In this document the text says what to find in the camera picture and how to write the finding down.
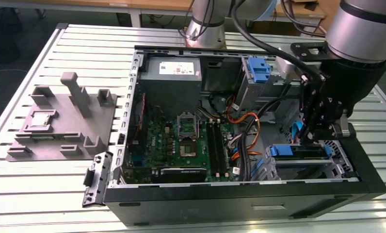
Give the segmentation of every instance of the metal bracket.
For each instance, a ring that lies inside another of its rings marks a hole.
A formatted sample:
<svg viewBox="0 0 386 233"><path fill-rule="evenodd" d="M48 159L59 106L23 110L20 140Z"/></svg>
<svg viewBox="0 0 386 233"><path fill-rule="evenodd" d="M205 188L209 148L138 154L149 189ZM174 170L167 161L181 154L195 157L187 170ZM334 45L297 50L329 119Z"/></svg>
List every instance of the metal bracket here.
<svg viewBox="0 0 386 233"><path fill-rule="evenodd" d="M87 169L85 186L87 186L83 208L105 205L105 192L110 175L113 153L103 152L94 157L91 168Z"/></svg>
<svg viewBox="0 0 386 233"><path fill-rule="evenodd" d="M327 52L326 45L326 42L293 43L290 48L303 62L338 60L339 58Z"/></svg>
<svg viewBox="0 0 386 233"><path fill-rule="evenodd" d="M349 120L347 120L347 110L343 110L343 115L342 117L335 121L337 124L341 126L341 131L343 137L350 137L350 129L349 129Z"/></svg>

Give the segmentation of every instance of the black cable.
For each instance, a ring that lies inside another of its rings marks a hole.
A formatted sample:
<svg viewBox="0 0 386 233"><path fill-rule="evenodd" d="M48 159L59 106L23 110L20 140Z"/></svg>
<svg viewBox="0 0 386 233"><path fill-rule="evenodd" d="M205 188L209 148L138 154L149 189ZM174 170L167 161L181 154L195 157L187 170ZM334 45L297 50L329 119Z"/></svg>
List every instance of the black cable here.
<svg viewBox="0 0 386 233"><path fill-rule="evenodd" d="M213 119L221 118L219 116L215 117L215 116L207 111L207 109L206 109L203 106L198 106L198 109L199 109L201 111L203 111L206 114L209 114Z"/></svg>
<svg viewBox="0 0 386 233"><path fill-rule="evenodd" d="M294 10L293 10L293 2L289 1L289 8L290 8L290 12L287 11L287 8L285 6L283 0L281 0L281 4L283 7L283 12L287 15L289 19L294 22L295 20L295 16L294 16ZM302 23L299 21L297 21L298 23L294 22L294 26L297 28L297 30L306 35L311 35L311 36L318 36L318 37L325 37L325 34L322 33L313 33L313 32L307 32L303 28L301 28L301 26L306 26L306 27L313 27L313 28L318 28L319 25L314 25L314 24L309 24L309 23Z"/></svg>
<svg viewBox="0 0 386 233"><path fill-rule="evenodd" d="M175 18L175 16L173 16L173 18L171 18L171 20L169 21L169 23L163 25L163 24L161 24L161 23L154 19L154 15L147 15L147 16L149 16L149 18L150 18L158 25L162 26L162 28L167 27L167 26L171 24L171 22L173 22L173 20L174 20L174 18Z"/></svg>
<svg viewBox="0 0 386 233"><path fill-rule="evenodd" d="M210 18L209 18L206 27L205 27L205 29L202 30L203 25L205 25L205 20L206 20L206 16L207 16L207 11L209 11L209 6L210 6L210 5L211 5L211 0L209 0L209 2L207 2L207 8L206 8L206 12L205 12L205 17L203 17L201 29L199 29L199 34L198 34L194 38L191 38L193 41L195 41L195 40L203 35L203 33L206 32L206 30L207 30L207 28L209 28L209 25L210 25L210 23L211 23L211 20L213 20L213 17L214 17L214 11L215 11L215 0L213 0L211 16L210 16Z"/></svg>
<svg viewBox="0 0 386 233"><path fill-rule="evenodd" d="M283 100L287 100L287 99L298 99L298 98L299 98L298 95L293 95L293 96L283 96L283 97L279 97L279 98L271 100L259 109L259 111L257 113L258 118L261 118L263 116L263 114L270 110L270 108L273 106L275 106L277 103L279 103L279 102L282 102ZM249 131L251 130L251 127L253 127L254 123L255 123L254 120L251 120L247 123L246 130L242 133L241 139L238 140L238 143L237 143L238 152L239 152L239 158L241 158L241 172L239 173L242 173L242 170L245 168L245 171L243 171L243 178L245 179L243 179L243 181L250 181L251 180L251 174L250 174L250 171L251 171L251 160L250 160L250 156L247 154L246 136L247 136Z"/></svg>
<svg viewBox="0 0 386 233"><path fill-rule="evenodd" d="M181 34L181 36L182 36L185 39L187 39L187 37L186 37L186 34L185 34L183 29L185 29L185 27L186 27L189 12L193 10L193 6L194 6L194 0L193 0L190 6L189 6L189 8L187 8L187 12L186 12L186 15L185 15L185 21L183 21L183 27L182 27L182 29L178 29L179 34Z"/></svg>
<svg viewBox="0 0 386 233"><path fill-rule="evenodd" d="M245 160L245 175L243 175L243 181L250 181L251 180L251 160L250 156L247 155L247 148L246 148L246 136L247 133L243 132L239 142L241 142L241 152L239 152L239 157L243 156Z"/></svg>
<svg viewBox="0 0 386 233"><path fill-rule="evenodd" d="M266 114L266 112L271 109L271 107L274 107L279 102L282 102L283 100L289 100L289 99L299 99L299 95L283 96L267 102L265 106L257 112L258 118L261 118ZM254 120L247 123L246 133L251 130L254 123L255 123Z"/></svg>
<svg viewBox="0 0 386 233"><path fill-rule="evenodd" d="M222 116L222 113L218 111L217 106L215 106L213 100L214 100L213 94L210 94L210 95L209 95L209 105L211 106L215 114L222 118L222 117L223 117L223 116Z"/></svg>
<svg viewBox="0 0 386 233"><path fill-rule="evenodd" d="M287 54L285 51L281 51L277 49L274 46L269 45L267 43L262 42L258 40L242 27L239 20L238 20L238 15L237 15L237 10L241 7L241 5L245 3L245 0L241 0L239 3L235 4L235 7L233 8L233 18L234 18L234 23L238 31L241 34L245 36L245 38L259 48L265 49L269 53L277 55L278 57L283 58L287 60L290 63L293 63L302 71L305 71L309 74L309 78L315 77L318 80L321 79L321 74L313 70L313 68L303 63L297 57L293 55Z"/></svg>
<svg viewBox="0 0 386 233"><path fill-rule="evenodd" d="M289 1L290 11L289 11L289 9L286 8L285 0L281 0L281 6L282 6L282 9L283 9L285 15L289 17L289 19L293 21L293 23L297 23L298 25L302 25L302 26L306 26L306 27L318 28L318 25L311 24L311 23L301 22L301 21L298 21L298 20L295 19L294 10L293 10L293 1Z"/></svg>

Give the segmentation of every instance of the blue latch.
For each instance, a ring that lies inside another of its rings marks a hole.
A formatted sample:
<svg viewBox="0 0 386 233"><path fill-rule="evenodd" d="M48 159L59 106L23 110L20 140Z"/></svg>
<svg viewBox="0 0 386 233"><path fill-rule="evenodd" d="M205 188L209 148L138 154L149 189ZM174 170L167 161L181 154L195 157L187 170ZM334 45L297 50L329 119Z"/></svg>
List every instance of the blue latch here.
<svg viewBox="0 0 386 233"><path fill-rule="evenodd" d="M271 147L271 155L275 156L293 156L294 152L291 146L289 145L277 145Z"/></svg>
<svg viewBox="0 0 386 233"><path fill-rule="evenodd" d="M254 76L254 82L266 83L271 75L271 67L263 58L250 57L247 68Z"/></svg>
<svg viewBox="0 0 386 233"><path fill-rule="evenodd" d="M333 149L331 149L331 147L330 147L330 146L325 146L323 149L325 149L325 152L327 153L327 156L329 156L329 158L330 158L330 157L333 156Z"/></svg>

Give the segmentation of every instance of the aluminum work table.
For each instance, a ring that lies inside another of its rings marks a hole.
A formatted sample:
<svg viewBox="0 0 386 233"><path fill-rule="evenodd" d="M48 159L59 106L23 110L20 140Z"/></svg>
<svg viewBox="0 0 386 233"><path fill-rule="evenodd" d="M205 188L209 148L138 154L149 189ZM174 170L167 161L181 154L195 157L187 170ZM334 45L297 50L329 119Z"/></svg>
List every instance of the aluminum work table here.
<svg viewBox="0 0 386 233"><path fill-rule="evenodd" d="M314 38L258 35L274 46ZM257 50L237 33L226 33L227 48ZM386 194L353 203L315 219L227 222L170 226L126 227L103 208L82 208L83 179L91 161L7 162L7 150L34 103L34 86L48 85L67 93L60 74L74 71L89 93L109 88L123 106L134 45L185 46L177 30L70 25L56 29L0 116L0 232L241 232L334 233L386 232ZM110 141L118 139L115 111ZM357 104L350 118L358 139L386 183L386 96L378 87Z"/></svg>

